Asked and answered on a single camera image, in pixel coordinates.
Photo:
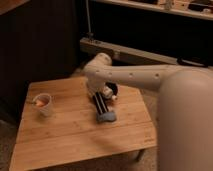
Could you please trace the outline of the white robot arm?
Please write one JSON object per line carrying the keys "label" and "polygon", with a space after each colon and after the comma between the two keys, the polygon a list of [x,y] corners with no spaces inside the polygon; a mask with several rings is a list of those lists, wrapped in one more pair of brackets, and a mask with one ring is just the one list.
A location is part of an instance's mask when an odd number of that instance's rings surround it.
{"label": "white robot arm", "polygon": [[110,56],[99,53],[84,72],[91,92],[111,82],[158,93],[158,171],[213,171],[213,70],[114,66]]}

